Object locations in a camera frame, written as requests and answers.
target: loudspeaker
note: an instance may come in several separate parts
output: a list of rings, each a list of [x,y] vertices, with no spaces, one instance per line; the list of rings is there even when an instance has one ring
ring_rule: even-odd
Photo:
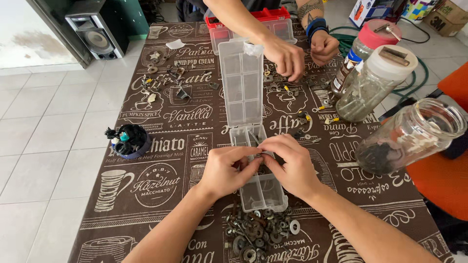
[[[117,17],[113,0],[76,1],[65,20],[96,59],[122,58],[128,38]]]

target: plastic cap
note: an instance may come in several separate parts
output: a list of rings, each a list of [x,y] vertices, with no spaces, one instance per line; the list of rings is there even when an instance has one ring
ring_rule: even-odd
[[[379,55],[379,52],[384,47],[388,47],[399,52],[407,53],[408,55],[405,59],[409,61],[409,65],[404,66],[387,58],[381,57]],[[384,79],[404,80],[416,68],[418,61],[417,57],[411,51],[405,48],[395,45],[383,45],[374,50],[374,52],[372,52],[371,56],[365,63],[367,64],[369,70],[371,70],[374,74]]]
[[[372,19],[369,22],[365,23],[361,31],[358,34],[359,40],[369,48],[376,49],[382,45],[396,45],[398,39],[390,32],[382,29],[378,32],[374,32],[374,29],[377,29],[385,24],[389,24],[393,28],[393,32],[399,38],[402,37],[402,31],[397,27],[396,24],[389,22],[383,19]]]

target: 3m box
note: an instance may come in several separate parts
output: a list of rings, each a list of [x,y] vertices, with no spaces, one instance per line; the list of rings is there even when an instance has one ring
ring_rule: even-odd
[[[464,26],[464,24],[453,24],[439,11],[430,13],[423,21],[443,37],[455,36]]]
[[[452,24],[466,24],[468,22],[468,12],[465,12],[450,0],[446,0],[437,9],[437,12]]]
[[[358,0],[349,19],[360,28],[368,20],[385,18],[392,9],[393,2],[394,0]]]

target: brown tablecloth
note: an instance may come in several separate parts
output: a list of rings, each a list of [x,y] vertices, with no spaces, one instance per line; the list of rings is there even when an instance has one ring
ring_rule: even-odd
[[[452,262],[451,253],[437,230],[427,208],[405,171],[376,176],[356,165],[354,150],[360,141],[375,131],[380,123],[370,114],[359,124],[342,121],[324,124],[326,118],[336,117],[334,107],[319,113],[312,108],[322,106],[328,99],[320,88],[320,79],[331,79],[342,63],[335,56],[325,67],[315,65],[309,54],[304,30],[293,23],[297,45],[306,51],[306,72],[316,76],[317,86],[298,86],[297,97],[286,92],[263,90],[263,125],[268,136],[295,132],[305,128],[309,139],[299,143],[310,152],[320,180],[361,208],[397,227],[440,260]],[[170,50],[165,44],[180,38],[186,45]],[[140,83],[147,73],[150,54],[158,51],[169,55],[162,59],[156,77],[168,77],[167,65],[180,62],[187,67],[184,90],[190,99],[178,99],[175,83],[148,88],[156,93],[156,101],[147,103],[148,95],[141,93]],[[202,76],[203,71],[210,76]],[[218,90],[207,84],[217,82]],[[308,111],[312,121],[300,125],[295,119],[299,110]],[[125,160],[109,147],[96,179],[80,225],[69,262],[114,263],[125,256],[151,229],[158,224],[201,179],[208,151],[230,145],[224,94],[218,56],[206,24],[167,23],[150,27],[148,38],[132,77],[116,127],[132,123],[142,125],[151,135],[150,151],[135,160]],[[321,138],[318,143],[313,139]],[[291,249],[289,255],[273,248],[267,262],[361,262],[362,259],[346,239],[316,210],[287,193],[293,209],[292,219],[300,222],[301,231],[284,240]],[[238,263],[232,249],[223,249],[226,223],[223,218],[231,211],[234,198],[240,203],[239,192],[220,199],[208,211],[189,242],[184,263]]]

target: black cable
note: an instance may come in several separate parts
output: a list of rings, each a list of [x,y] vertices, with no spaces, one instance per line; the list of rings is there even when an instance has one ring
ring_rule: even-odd
[[[408,19],[406,19],[406,18],[404,18],[404,17],[400,17],[400,19],[404,19],[404,20],[406,20],[406,21],[412,23],[413,26],[415,26],[417,29],[423,31],[423,32],[427,35],[427,39],[426,39],[425,41],[423,41],[423,42],[418,42],[418,41],[414,41],[414,40],[407,39],[407,38],[403,38],[403,37],[402,37],[402,39],[404,39],[404,40],[406,40],[406,41],[413,42],[413,43],[417,43],[417,44],[422,44],[422,43],[426,43],[427,41],[429,41],[429,39],[431,38],[431,35],[429,35],[429,33],[427,33],[426,31],[424,31],[424,29],[420,28],[420,27],[417,26],[415,23],[413,23],[413,21],[408,20]]]

